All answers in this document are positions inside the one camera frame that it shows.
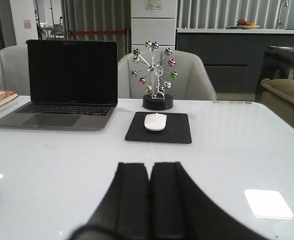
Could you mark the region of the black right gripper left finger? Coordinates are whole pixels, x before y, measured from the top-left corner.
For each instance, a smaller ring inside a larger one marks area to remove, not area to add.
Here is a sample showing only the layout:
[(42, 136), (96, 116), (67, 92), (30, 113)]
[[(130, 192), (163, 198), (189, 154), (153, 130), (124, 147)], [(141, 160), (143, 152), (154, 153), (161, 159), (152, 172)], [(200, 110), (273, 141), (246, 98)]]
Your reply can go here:
[(142, 163), (118, 163), (112, 183), (74, 240), (147, 240), (149, 179)]

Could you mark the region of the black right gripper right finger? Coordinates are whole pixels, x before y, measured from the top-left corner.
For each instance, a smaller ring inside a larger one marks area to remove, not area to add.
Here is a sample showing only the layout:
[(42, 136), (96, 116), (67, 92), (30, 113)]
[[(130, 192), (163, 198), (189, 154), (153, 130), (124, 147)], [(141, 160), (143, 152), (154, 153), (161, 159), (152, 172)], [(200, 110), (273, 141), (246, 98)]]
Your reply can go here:
[(159, 162), (151, 174), (154, 240), (262, 240), (216, 205), (179, 162)]

